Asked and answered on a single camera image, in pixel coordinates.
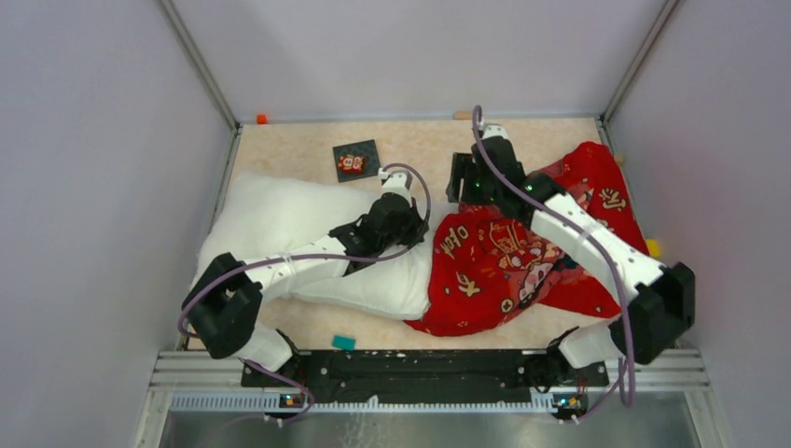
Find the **small toy figure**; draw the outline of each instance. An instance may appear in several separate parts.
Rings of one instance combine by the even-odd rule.
[[[344,156],[340,156],[338,167],[346,174],[358,175],[363,172],[365,163],[366,158],[363,156],[353,156],[352,154],[346,154]]]

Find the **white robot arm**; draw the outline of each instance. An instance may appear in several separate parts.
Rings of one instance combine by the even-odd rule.
[[[275,329],[257,321],[261,304],[327,278],[355,273],[393,259],[423,240],[429,216],[420,217],[409,193],[409,172],[380,170],[383,194],[370,211],[338,226],[309,245],[263,260],[216,257],[182,305],[179,327],[188,320],[213,358],[238,357],[279,370],[294,347]],[[405,249],[387,257],[392,245]]]

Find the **yellow block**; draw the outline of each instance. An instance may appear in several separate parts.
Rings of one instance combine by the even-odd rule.
[[[659,251],[657,240],[645,240],[645,245],[648,246],[648,255],[654,259],[661,257],[662,253]]]

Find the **wooden block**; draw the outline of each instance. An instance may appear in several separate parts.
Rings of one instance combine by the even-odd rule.
[[[657,240],[647,239],[645,240],[645,245],[648,246],[648,255],[650,255],[652,259],[661,257],[662,253],[659,251],[659,243],[657,243]]]
[[[460,110],[460,111],[458,111],[458,112],[453,114],[453,119],[471,120],[472,119],[472,112],[466,112],[466,111]]]

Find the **teal block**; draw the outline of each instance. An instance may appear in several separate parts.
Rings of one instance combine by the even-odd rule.
[[[346,350],[347,352],[351,352],[354,350],[354,345],[356,341],[352,338],[347,338],[345,336],[335,335],[332,338],[332,346],[335,348],[339,348],[340,350]]]

